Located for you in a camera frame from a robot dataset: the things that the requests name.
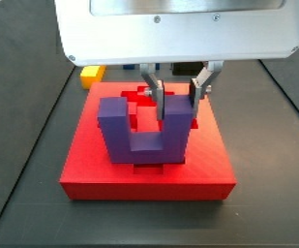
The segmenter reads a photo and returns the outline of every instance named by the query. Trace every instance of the red block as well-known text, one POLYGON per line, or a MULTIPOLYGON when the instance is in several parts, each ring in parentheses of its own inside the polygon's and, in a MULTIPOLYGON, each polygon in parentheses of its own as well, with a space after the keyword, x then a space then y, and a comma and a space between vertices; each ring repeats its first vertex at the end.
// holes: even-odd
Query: red block
MULTIPOLYGON (((208 100, 199 104, 196 129, 191 130, 184 164, 112 164, 97 126, 101 97, 136 91, 143 83, 96 83, 91 87, 75 132, 60 183, 72 200, 223 200, 235 186, 235 174, 208 100)), ((188 85, 165 83, 176 95, 188 85)))

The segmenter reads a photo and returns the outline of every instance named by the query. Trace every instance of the red base block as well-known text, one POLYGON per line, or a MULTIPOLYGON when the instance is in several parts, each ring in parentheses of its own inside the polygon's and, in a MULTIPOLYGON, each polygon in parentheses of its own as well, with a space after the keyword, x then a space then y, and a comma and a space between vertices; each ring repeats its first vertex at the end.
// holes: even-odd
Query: red base block
MULTIPOLYGON (((96 118, 99 101, 120 96, 121 91, 136 91, 139 85, 143 84, 96 83, 91 87, 60 178, 68 197, 143 201, 225 199, 235 186, 235 175, 207 99, 199 105, 197 129, 191 130, 184 164, 109 162, 96 118)), ((164 87, 176 95, 188 93, 187 84, 165 83, 164 87)))

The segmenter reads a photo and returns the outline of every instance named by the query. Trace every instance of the yellow block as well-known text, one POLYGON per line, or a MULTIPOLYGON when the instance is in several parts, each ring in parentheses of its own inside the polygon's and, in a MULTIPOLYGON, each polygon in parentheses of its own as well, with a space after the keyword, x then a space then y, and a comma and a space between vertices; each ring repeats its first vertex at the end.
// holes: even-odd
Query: yellow block
POLYGON ((81 70, 80 79, 81 87, 89 89, 93 82, 99 82, 103 79, 103 74, 107 66, 85 66, 81 70))

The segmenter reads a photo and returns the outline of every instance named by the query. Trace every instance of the black table surface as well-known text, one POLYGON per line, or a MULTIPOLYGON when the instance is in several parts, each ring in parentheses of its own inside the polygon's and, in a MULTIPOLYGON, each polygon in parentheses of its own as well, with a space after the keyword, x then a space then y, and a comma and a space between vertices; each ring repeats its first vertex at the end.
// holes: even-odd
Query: black table surface
MULTIPOLYGON (((224 201, 68 200, 57 180, 87 96, 79 72, 4 209, 0 245, 299 246, 299 113, 261 64, 225 63, 212 85, 237 180, 224 201)), ((187 81, 168 74, 161 67, 167 80, 187 81)), ((140 80, 139 72, 115 67, 104 80, 140 80)))

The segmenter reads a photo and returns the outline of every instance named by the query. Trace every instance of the purple u-shaped block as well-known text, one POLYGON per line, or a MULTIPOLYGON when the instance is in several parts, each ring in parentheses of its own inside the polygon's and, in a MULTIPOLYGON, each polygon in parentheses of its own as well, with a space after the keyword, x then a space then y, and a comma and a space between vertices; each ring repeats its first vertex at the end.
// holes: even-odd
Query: purple u-shaped block
POLYGON ((188 96, 165 96, 160 132, 131 132, 124 97, 101 98, 97 119, 112 163, 183 163, 192 125, 188 96))

